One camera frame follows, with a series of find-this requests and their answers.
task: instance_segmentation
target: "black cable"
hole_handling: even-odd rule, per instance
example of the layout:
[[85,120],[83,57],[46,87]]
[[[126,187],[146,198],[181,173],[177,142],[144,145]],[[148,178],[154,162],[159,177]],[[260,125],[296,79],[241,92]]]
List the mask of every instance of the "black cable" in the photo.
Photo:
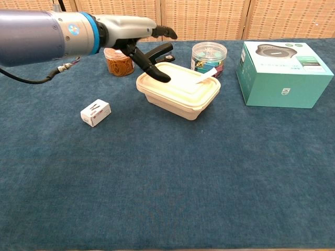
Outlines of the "black cable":
[[56,68],[55,70],[51,71],[49,73],[49,75],[45,79],[39,80],[39,81],[31,81],[31,80],[27,80],[27,79],[23,79],[23,78],[14,76],[14,75],[12,75],[11,73],[5,71],[2,68],[0,68],[0,73],[4,74],[7,77],[10,77],[10,78],[12,78],[14,80],[17,80],[17,81],[20,81],[20,82],[23,82],[23,83],[26,83],[26,84],[38,85],[38,84],[43,84],[43,83],[45,83],[47,81],[52,80],[53,77],[55,77],[58,73],[60,73],[60,71],[58,71],[58,68]]
[[65,12],[66,9],[65,9],[65,5],[64,5],[63,0],[58,0],[58,3],[59,3],[59,5],[61,6],[61,10],[62,10],[63,12]]

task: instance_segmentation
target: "blue carpet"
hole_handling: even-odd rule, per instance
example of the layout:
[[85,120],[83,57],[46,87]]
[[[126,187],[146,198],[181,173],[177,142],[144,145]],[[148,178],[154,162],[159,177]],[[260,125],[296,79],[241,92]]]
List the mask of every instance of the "blue carpet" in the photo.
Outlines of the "blue carpet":
[[[294,41],[335,72],[335,39]],[[174,42],[174,63],[195,43]],[[0,75],[0,250],[334,248],[335,80],[313,109],[247,107],[242,41],[220,43],[221,90],[195,121],[148,103],[138,67],[111,76],[103,53],[42,85]],[[91,128],[80,111],[97,98],[112,114]]]

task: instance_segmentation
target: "plastic food container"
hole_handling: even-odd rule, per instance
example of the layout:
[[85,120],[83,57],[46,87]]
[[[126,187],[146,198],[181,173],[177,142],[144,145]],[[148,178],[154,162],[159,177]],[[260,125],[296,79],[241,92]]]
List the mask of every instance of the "plastic food container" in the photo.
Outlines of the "plastic food container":
[[108,71],[113,75],[121,77],[133,73],[135,69],[134,62],[120,50],[105,48],[104,54],[107,61]]
[[213,67],[217,73],[214,77],[221,76],[227,57],[227,48],[222,44],[214,42],[197,43],[192,48],[191,69],[206,73]]
[[156,67],[171,80],[162,83],[143,73],[137,78],[137,90],[146,95],[148,102],[185,119],[196,119],[220,91],[221,84],[214,77],[195,84],[202,73],[168,62]]

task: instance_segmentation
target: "speaker image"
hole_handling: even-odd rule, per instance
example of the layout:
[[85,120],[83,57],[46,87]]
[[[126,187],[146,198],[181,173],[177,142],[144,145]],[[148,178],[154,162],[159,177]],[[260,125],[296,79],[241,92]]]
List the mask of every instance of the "speaker image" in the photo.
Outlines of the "speaker image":
[[270,58],[290,59],[297,51],[289,47],[275,46],[271,44],[260,44],[256,53],[261,56],[268,56]]

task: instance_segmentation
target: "blue ring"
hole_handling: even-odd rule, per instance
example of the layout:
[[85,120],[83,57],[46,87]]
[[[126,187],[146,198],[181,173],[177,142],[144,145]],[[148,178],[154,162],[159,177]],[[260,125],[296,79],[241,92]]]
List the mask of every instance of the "blue ring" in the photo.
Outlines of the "blue ring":
[[88,22],[90,22],[92,29],[93,29],[93,35],[94,35],[94,45],[93,45],[93,49],[90,53],[90,55],[96,54],[99,50],[99,43],[100,43],[100,37],[99,37],[99,31],[98,31],[98,27],[95,23],[95,21],[93,20],[93,18],[87,14],[86,12],[80,12],[81,14],[83,14]]

